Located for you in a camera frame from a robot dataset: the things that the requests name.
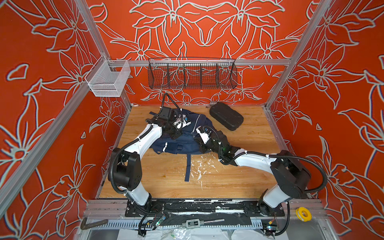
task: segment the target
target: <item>black wire basket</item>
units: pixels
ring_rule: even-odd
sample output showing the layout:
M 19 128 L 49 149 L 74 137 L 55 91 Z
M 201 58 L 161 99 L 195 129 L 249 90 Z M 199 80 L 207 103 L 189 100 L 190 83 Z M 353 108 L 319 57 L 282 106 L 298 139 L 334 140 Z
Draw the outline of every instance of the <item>black wire basket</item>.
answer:
M 235 59 L 150 58 L 148 84 L 151 89 L 234 89 Z

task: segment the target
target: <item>red wall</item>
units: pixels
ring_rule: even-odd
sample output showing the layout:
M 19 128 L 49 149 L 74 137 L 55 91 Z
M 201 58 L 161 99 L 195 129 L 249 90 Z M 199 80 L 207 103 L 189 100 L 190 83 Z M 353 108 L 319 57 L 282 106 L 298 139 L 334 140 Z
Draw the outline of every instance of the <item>red wall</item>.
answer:
M 271 109 L 288 146 L 326 170 L 315 197 L 341 239 L 384 238 L 383 13 L 380 0 L 335 0 Z
M 112 59 L 200 56 L 289 58 L 318 1 L 87 0 Z M 263 104 L 283 66 L 238 68 L 231 90 L 151 90 L 144 67 L 132 68 L 131 102 L 159 104 L 168 92 L 179 104 Z
M 73 0 L 0 3 L 0 187 L 100 57 Z M 1 239 L 72 239 L 126 114 L 121 98 L 80 104 L 0 220 Z

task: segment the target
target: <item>black hard case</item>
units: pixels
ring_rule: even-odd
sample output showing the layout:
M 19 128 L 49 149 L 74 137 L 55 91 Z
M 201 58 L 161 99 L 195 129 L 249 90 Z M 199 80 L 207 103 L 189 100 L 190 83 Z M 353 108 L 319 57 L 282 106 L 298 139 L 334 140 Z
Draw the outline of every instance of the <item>black hard case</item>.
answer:
M 244 117 L 225 103 L 218 102 L 209 109 L 214 119 L 231 131 L 235 131 L 244 121 Z

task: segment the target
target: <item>yellow tape roll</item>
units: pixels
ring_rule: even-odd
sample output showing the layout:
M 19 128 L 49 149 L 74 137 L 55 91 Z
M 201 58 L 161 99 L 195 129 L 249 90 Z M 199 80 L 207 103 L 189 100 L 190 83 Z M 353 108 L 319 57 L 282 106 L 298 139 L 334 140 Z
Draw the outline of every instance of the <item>yellow tape roll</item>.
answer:
M 299 207 L 296 209 L 296 215 L 303 222 L 310 221 L 312 219 L 311 212 L 305 207 Z

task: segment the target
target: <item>wooden tabletop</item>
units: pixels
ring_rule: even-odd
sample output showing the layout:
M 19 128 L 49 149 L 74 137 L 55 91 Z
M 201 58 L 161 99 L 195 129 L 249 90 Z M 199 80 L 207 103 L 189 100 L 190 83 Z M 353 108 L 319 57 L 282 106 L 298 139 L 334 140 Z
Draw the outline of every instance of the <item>wooden tabletop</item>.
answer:
M 231 106 L 244 117 L 243 124 L 230 131 L 209 115 L 205 106 L 185 106 L 186 109 L 205 114 L 217 130 L 221 130 L 233 146 L 263 153 L 280 152 L 261 107 Z M 131 142 L 145 128 L 150 111 L 157 113 L 159 106 L 133 107 L 119 147 Z M 189 182 L 184 181 L 187 156 L 184 154 L 156 154 L 149 149 L 141 159 L 142 184 L 153 198 L 259 198 L 265 189 L 276 184 L 273 175 L 249 167 L 225 166 L 216 153 L 192 156 Z M 100 198 L 123 197 L 116 193 L 108 180 Z

